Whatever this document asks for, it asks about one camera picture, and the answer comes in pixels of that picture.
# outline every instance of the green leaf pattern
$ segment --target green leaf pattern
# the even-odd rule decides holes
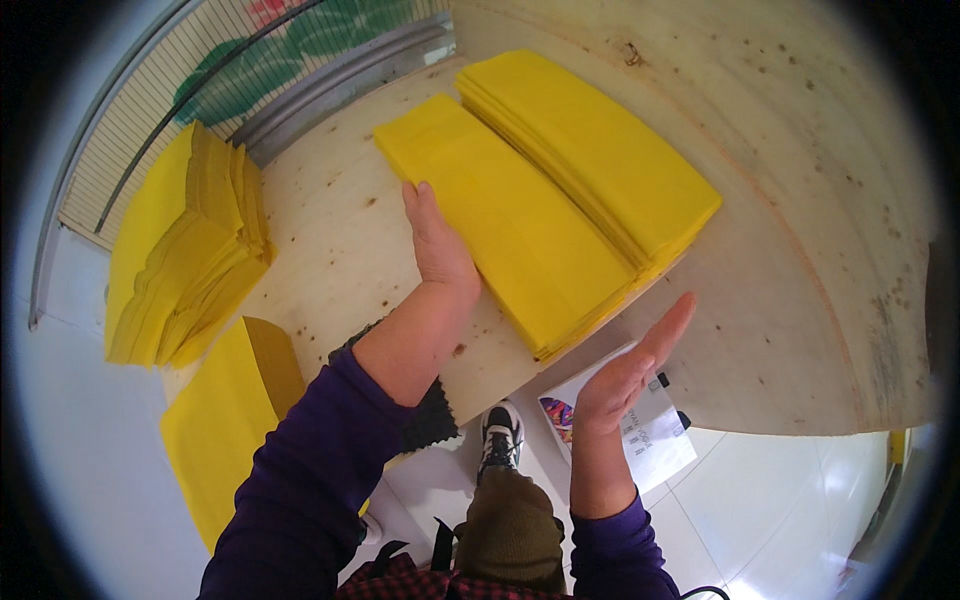
[[[216,73],[175,115],[186,125],[207,127],[243,115],[271,91],[296,78],[303,55],[337,55],[413,18],[413,0],[326,0],[294,18],[285,34],[257,41]],[[238,37],[211,50],[174,94],[174,104],[214,64],[243,43]]]

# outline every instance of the olive green pants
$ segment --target olive green pants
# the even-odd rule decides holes
[[[549,593],[565,593],[563,523],[533,479],[489,467],[457,525],[454,566],[469,577]]]

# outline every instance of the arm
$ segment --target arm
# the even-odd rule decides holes
[[[201,598],[323,598],[353,558],[357,511],[401,448],[400,428],[454,350],[480,294],[469,253],[429,186],[404,184],[423,282],[321,369],[253,455]]]
[[[584,386],[573,412],[571,574],[575,592],[595,598],[679,596],[663,570],[650,514],[636,493],[620,439],[620,420],[693,317],[696,299],[684,294],[636,348],[601,369]]]

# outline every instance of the purple long-sleeve shirt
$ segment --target purple long-sleeve shirt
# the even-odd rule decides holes
[[[357,512],[401,448],[416,409],[395,404],[342,352],[321,369],[253,455],[217,541],[200,597],[326,598],[353,558]],[[619,515],[573,517],[574,593],[591,598],[676,598],[650,514],[639,496]]]

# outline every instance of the wooden table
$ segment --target wooden table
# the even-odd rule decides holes
[[[698,426],[840,435],[928,420],[931,191],[882,73],[835,16],[788,0],[460,0],[453,19],[458,56],[346,107],[264,169],[279,255],[238,314],[283,327],[305,379],[419,281],[372,128],[457,97],[470,61],[526,46],[643,119],[724,206],[666,277],[546,372],[485,293],[441,374],[458,423],[642,335],[688,289],[698,313],[664,370]],[[190,374],[164,373],[170,398]]]

